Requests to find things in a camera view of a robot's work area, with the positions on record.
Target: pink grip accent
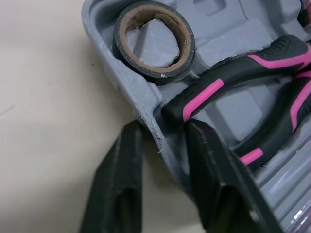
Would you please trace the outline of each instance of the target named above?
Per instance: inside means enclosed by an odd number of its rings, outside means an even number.
[[[296,64],[303,63],[302,67],[300,67],[298,70],[303,69],[311,62],[311,47],[308,46],[308,51],[305,54],[302,54],[300,56],[291,57],[291,58],[285,58],[282,60],[276,60],[276,61],[267,61],[262,59],[261,57],[258,57],[257,55],[248,55],[248,57],[254,59],[256,62],[261,64],[262,66],[266,67],[267,69],[277,69],[277,68],[283,68],[283,67],[290,67]]]
[[[253,151],[241,157],[240,160],[242,163],[244,163],[244,165],[248,165],[254,162],[256,159],[260,158],[261,156],[263,156],[263,151],[260,148],[256,148]]]
[[[311,71],[307,71],[307,72],[297,75],[297,78],[301,78],[301,77],[311,78]],[[293,131],[297,127],[298,111],[310,93],[311,93],[311,81],[309,81],[304,86],[304,88],[301,90],[301,92],[299,93],[299,95],[297,96],[297,98],[295,99],[294,103],[291,106],[291,120],[292,120]]]
[[[218,91],[224,85],[223,80],[217,79],[207,88],[205,88],[199,95],[193,98],[183,109],[184,122],[191,118],[191,114],[197,109],[202,103],[204,103],[209,97],[211,97],[216,91]]]

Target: pliers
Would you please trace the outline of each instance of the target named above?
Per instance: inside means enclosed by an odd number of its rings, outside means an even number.
[[[206,71],[166,104],[161,115],[170,125],[180,126],[234,85],[263,76],[295,75],[281,90],[263,126],[235,150],[245,165],[256,169],[273,157],[311,112],[310,64],[309,44],[292,35],[280,37],[260,52]]]

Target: tool handle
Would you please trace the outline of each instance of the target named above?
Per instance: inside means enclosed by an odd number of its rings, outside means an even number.
[[[311,71],[299,74],[280,92],[275,107],[259,131],[235,152],[256,169],[271,159],[311,113]]]
[[[206,71],[177,95],[161,114],[173,126],[182,125],[226,89],[246,80],[295,73],[311,62],[311,48],[295,36],[283,36],[267,49]]]

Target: gray foam insert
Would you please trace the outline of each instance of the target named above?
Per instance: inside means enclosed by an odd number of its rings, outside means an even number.
[[[83,25],[103,62],[106,77],[132,105],[135,116],[150,130],[173,178],[191,195],[185,137],[182,130],[175,131],[163,122],[159,114],[160,107],[185,89],[196,74],[209,69],[226,57],[262,49],[268,46],[272,39],[284,34],[294,34],[303,40],[308,35],[296,20],[300,9],[300,2],[297,0],[160,1],[170,5],[185,17],[193,30],[196,50],[199,51],[189,70],[177,77],[174,83],[163,87],[148,83],[112,53],[115,20],[122,9],[137,0],[86,0],[82,9]],[[195,117],[215,128],[224,144],[232,149],[260,127],[275,103],[276,94],[287,81],[288,77],[268,78],[260,84],[246,83],[238,86],[226,92]],[[273,177],[280,176],[281,171],[286,171],[282,168],[289,161],[302,156],[296,151],[304,152],[302,149],[310,139],[309,119],[295,134],[290,144],[257,174],[256,181],[259,187],[263,189],[265,185],[274,187]],[[293,167],[288,169],[294,170],[296,164],[290,163]],[[300,179],[304,181],[305,177],[302,175]],[[282,216],[280,223],[283,226],[291,222],[303,202],[309,198],[309,192],[304,195],[301,190],[291,192],[293,197],[291,201],[286,201],[288,199],[282,195],[276,198],[269,194],[265,196],[271,205],[284,200],[284,209],[272,207],[278,216]],[[302,198],[295,202],[294,199],[299,196]],[[294,202],[293,210],[287,213],[288,206]]]
[[[133,54],[154,67],[168,67],[179,56],[174,34],[158,19],[130,30],[126,39]]]

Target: tool case compartment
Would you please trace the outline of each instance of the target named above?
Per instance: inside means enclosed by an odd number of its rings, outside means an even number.
[[[193,197],[185,133],[163,122],[161,107],[190,84],[191,80],[182,79],[187,74],[200,75],[228,57],[263,49],[281,35],[292,34],[304,41],[309,35],[297,21],[299,0],[159,1],[186,19],[196,43],[196,53],[187,72],[176,79],[180,81],[164,86],[147,82],[113,52],[116,19],[125,7],[138,0],[86,0],[82,21],[106,77],[132,105],[138,121],[151,132],[173,178]],[[280,88],[289,79],[263,77],[258,83],[242,83],[194,118],[211,126],[232,150],[260,127]],[[283,149],[254,174],[258,189],[285,232],[296,224],[311,200],[310,140],[308,117]]]

